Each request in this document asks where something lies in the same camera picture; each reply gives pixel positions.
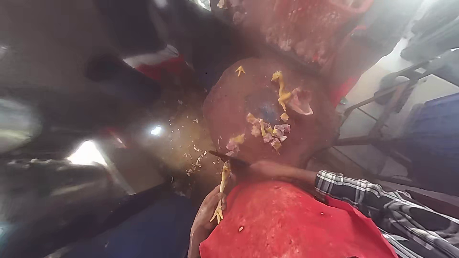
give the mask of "wooden chopping block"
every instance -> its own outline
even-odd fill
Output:
[[[243,66],[246,74],[235,72]],[[282,71],[285,88],[297,87],[312,91],[312,115],[300,115],[287,107],[291,132],[277,152],[261,136],[251,134],[252,124],[246,121],[249,112],[268,121],[272,127],[283,124],[278,103],[279,84],[271,82],[273,73]],[[290,70],[285,64],[271,58],[247,58],[226,69],[204,101],[203,113],[217,151],[226,153],[230,137],[246,134],[239,145],[238,158],[248,162],[271,160],[295,167],[305,166],[314,152],[330,146],[339,127],[339,118],[322,86],[310,76]]]

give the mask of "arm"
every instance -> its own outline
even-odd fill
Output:
[[[314,186],[322,194],[349,202],[386,231],[459,258],[459,220],[411,202],[407,193],[386,192],[380,185],[325,170],[313,172],[268,161],[257,162],[251,168],[269,178],[294,178]]]

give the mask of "plaid shirt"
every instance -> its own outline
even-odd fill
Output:
[[[408,193],[324,170],[315,188],[371,218],[402,258],[459,258],[459,220],[416,204]]]

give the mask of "hand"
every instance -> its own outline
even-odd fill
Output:
[[[220,185],[216,186],[207,196],[204,198],[201,206],[199,207],[198,213],[196,214],[195,221],[191,227],[191,231],[197,228],[204,228],[208,231],[212,231],[217,225],[216,221],[210,222],[215,209],[217,208],[218,202],[222,200],[222,210],[226,208],[226,196],[224,193],[220,193]]]
[[[222,199],[222,210],[226,208],[226,196],[220,192],[220,185],[216,186],[204,198],[198,213],[196,214],[195,221],[191,227],[190,232],[190,247],[188,248],[188,258],[199,257],[199,245],[210,234],[210,232],[217,226],[217,221],[210,222],[210,219],[215,212],[220,199]]]

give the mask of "chicken piece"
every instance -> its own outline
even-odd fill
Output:
[[[248,113],[247,114],[246,120],[247,120],[247,122],[249,122],[251,124],[256,124],[256,123],[260,122],[260,119],[256,118],[252,113]]]
[[[220,183],[220,192],[223,193],[225,190],[225,186],[227,184],[227,179],[230,176],[231,173],[231,168],[229,163],[226,161],[223,164],[222,168],[222,182]],[[215,212],[213,213],[212,219],[210,220],[211,222],[214,220],[214,218],[217,218],[217,224],[220,224],[220,221],[223,219],[223,211],[222,211],[222,200],[218,202],[217,208],[215,209]]]
[[[277,100],[279,102],[279,104],[282,106],[282,109],[285,111],[287,111],[286,107],[285,107],[285,101],[288,100],[291,96],[291,93],[285,93],[284,95],[282,96],[279,96],[279,99]]]
[[[284,133],[290,133],[290,125],[285,123],[280,125],[284,129]]]
[[[228,144],[226,145],[226,148],[230,151],[233,151],[235,148],[237,148],[237,143],[230,139]]]
[[[280,142],[284,142],[287,139],[287,136],[283,135],[279,137]]]
[[[261,134],[261,130],[256,125],[253,125],[252,126],[252,135],[255,136],[255,137],[259,137],[260,134]]]
[[[261,135],[264,137],[266,135],[266,131],[264,130],[264,126],[266,123],[263,121],[263,119],[260,119],[260,129],[261,129]]]
[[[277,125],[274,126],[274,129],[280,130],[282,132],[282,135],[284,135],[284,128],[282,127],[282,125],[277,124]]]
[[[282,121],[287,122],[289,116],[287,115],[287,113],[283,113],[282,115],[280,115],[280,118],[282,119]]]
[[[288,106],[302,115],[312,115],[313,110],[309,103],[312,100],[312,93],[309,90],[303,90],[300,87],[292,91],[292,98],[288,102]]]
[[[265,142],[265,143],[268,143],[273,139],[274,139],[274,137],[271,134],[265,134],[265,136],[263,136],[263,142]]]
[[[265,128],[266,132],[268,134],[273,134],[273,128],[271,127],[271,125],[268,125],[266,128]]]
[[[239,67],[236,69],[236,72],[239,72],[239,73],[237,74],[237,77],[239,77],[239,76],[241,75],[241,73],[246,73],[246,72],[244,71],[244,68],[242,68],[242,66],[239,66]]]
[[[279,129],[274,128],[272,135],[280,139],[284,135],[284,132],[283,130],[281,131]]]
[[[225,155],[230,156],[230,157],[236,157],[237,151],[229,151]]]
[[[244,137],[246,134],[238,135],[234,138],[230,138],[226,148],[230,151],[233,151],[235,148],[238,148],[239,144],[244,143]]]
[[[274,139],[274,141],[271,142],[271,146],[276,150],[279,151],[280,147],[282,144],[280,143],[279,139]]]
[[[285,83],[284,83],[284,77],[282,76],[281,71],[277,71],[273,74],[273,77],[271,78],[271,81],[278,81],[279,82],[279,99],[277,100],[279,104],[282,106],[282,109],[287,111],[285,108],[285,102],[290,98],[291,93],[288,91],[285,91]]]
[[[244,143],[245,136],[246,136],[246,134],[241,134],[241,135],[238,135],[238,136],[236,136],[234,138],[231,138],[230,140],[233,140],[235,143],[237,143],[239,145],[239,144]]]

